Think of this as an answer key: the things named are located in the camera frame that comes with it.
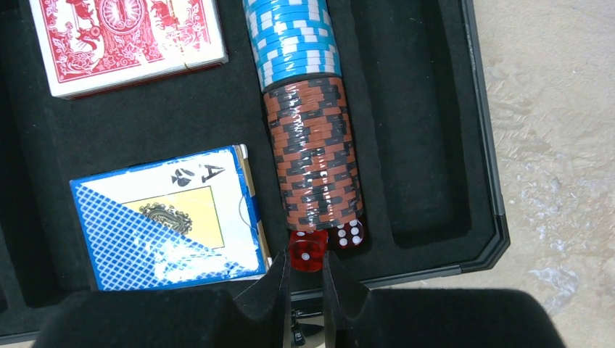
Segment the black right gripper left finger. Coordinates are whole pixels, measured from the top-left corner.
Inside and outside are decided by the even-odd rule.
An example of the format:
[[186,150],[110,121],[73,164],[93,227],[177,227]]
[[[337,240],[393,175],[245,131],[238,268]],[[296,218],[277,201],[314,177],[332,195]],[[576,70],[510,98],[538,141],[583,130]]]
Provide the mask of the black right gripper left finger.
[[35,347],[290,347],[290,256],[232,297],[223,289],[89,292],[65,300]]

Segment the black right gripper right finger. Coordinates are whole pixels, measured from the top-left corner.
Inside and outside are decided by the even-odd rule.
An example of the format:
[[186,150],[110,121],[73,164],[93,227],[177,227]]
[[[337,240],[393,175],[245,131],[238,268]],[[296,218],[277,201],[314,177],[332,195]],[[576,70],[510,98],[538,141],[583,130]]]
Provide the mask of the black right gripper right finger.
[[564,347],[540,303],[512,289],[374,289],[323,259],[327,347]]

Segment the red die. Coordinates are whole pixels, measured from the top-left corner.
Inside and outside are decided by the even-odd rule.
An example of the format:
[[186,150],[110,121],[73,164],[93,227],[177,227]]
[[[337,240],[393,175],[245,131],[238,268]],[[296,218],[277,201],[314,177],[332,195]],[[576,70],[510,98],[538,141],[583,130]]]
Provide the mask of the red die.
[[359,217],[344,225],[328,229],[330,249],[353,249],[361,246],[368,235],[366,219]]
[[306,273],[321,270],[328,240],[326,230],[291,231],[288,246],[291,266]]

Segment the black poker set case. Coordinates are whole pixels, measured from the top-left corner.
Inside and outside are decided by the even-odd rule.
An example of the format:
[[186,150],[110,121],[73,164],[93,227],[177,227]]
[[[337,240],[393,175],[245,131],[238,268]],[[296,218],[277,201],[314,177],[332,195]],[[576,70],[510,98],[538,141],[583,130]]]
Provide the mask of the black poker set case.
[[[365,285],[488,270],[511,238],[471,1],[330,1],[369,237]],[[79,100],[49,93],[32,6],[1,3],[1,342],[32,339],[94,275],[69,182],[245,144],[272,252],[288,243],[244,10],[230,59]]]

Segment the blue poker chip stack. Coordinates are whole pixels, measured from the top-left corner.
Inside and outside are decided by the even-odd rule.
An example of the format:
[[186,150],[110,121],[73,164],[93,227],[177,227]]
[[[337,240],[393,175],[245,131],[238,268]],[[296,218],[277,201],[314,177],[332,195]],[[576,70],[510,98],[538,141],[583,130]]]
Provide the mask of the blue poker chip stack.
[[326,1],[242,2],[260,88],[310,74],[342,75]]

